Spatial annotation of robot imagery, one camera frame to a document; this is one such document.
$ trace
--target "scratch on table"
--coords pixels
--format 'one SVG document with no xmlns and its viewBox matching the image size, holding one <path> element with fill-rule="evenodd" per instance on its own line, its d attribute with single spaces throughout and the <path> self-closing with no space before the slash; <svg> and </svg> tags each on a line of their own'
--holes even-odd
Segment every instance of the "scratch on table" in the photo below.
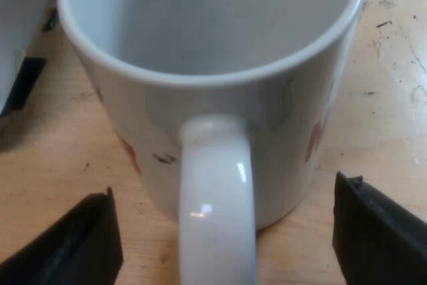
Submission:
<svg viewBox="0 0 427 285">
<path fill-rule="evenodd" d="M 402 35 L 404 36 L 404 38 L 406 39 L 406 43 L 408 44 L 409 49 L 411 50 L 411 53 L 415 57 L 416 61 L 418 62 L 418 64 L 420 65 L 420 67 L 422 68 L 422 70 L 424 71 L 424 73 L 427 73 L 427 69 L 425 68 L 425 66 L 421 62 L 421 59 L 415 53 L 414 46 L 412 46 L 411 42 L 408 40 L 408 36 L 406 35 L 405 31 L 403 30 L 403 27 L 402 27 L 401 24 L 399 24 L 399 29 L 400 29 L 400 32 L 402 33 Z"/>
</svg>

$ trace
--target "table surface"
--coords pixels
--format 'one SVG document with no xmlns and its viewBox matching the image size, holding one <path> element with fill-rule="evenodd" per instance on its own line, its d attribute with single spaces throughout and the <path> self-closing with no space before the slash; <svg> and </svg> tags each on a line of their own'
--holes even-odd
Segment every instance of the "table surface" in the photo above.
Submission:
<svg viewBox="0 0 427 285">
<path fill-rule="evenodd" d="M 427 220 L 425 39 L 424 0 L 366 0 L 310 192 L 258 235 L 259 284 L 344 284 L 331 246 L 338 170 Z M 125 258 L 116 284 L 177 284 L 177 227 L 148 199 L 61 27 L 31 53 L 49 61 L 0 134 L 0 261 L 111 186 Z"/>
</svg>

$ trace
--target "dirt speck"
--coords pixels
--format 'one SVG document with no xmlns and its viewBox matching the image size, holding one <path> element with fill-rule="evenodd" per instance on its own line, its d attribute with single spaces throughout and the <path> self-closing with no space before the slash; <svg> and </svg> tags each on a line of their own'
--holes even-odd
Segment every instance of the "dirt speck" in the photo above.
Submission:
<svg viewBox="0 0 427 285">
<path fill-rule="evenodd" d="M 164 254 L 164 255 L 160 256 L 159 261 L 162 264 L 165 264 L 168 258 L 169 258 L 169 255 L 168 254 Z"/>
<path fill-rule="evenodd" d="M 362 5 L 362 12 L 364 13 L 369 8 L 369 2 L 364 1 Z"/>
<path fill-rule="evenodd" d="M 378 5 L 386 9 L 391 9 L 396 6 L 396 4 L 391 0 L 381 0 Z"/>
</svg>

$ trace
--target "red design on mug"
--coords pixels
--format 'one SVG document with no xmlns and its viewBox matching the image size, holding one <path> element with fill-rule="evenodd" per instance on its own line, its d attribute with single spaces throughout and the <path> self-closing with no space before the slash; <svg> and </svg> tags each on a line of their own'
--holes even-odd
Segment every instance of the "red design on mug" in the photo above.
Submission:
<svg viewBox="0 0 427 285">
<path fill-rule="evenodd" d="M 313 151 L 319 148 L 320 143 L 322 142 L 323 134 L 325 132 L 326 124 L 328 122 L 330 108 L 326 112 L 325 119 L 323 123 L 318 121 L 312 130 L 312 135 L 310 136 L 310 141 L 308 143 L 308 148 L 306 152 L 306 162 L 308 162 L 313 154 Z"/>
<path fill-rule="evenodd" d="M 134 148 L 128 144 L 127 141 L 125 141 L 120 135 L 117 135 L 121 143 L 123 144 L 125 151 L 127 152 L 129 159 L 131 160 L 133 168 L 140 174 L 141 170 L 138 166 L 138 163 L 136 162 L 136 153 Z"/>
</svg>

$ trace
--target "black mark on mug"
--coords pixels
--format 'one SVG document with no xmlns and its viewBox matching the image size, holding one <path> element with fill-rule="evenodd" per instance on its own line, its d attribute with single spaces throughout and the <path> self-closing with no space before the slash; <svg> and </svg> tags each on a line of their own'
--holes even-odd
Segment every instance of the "black mark on mug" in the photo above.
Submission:
<svg viewBox="0 0 427 285">
<path fill-rule="evenodd" d="M 157 154 L 153 154 L 153 157 L 159 161 L 159 163 L 163 164 L 172 164 L 176 162 L 176 158 L 169 155 L 168 153 L 165 153 L 165 157 L 159 156 Z"/>
</svg>

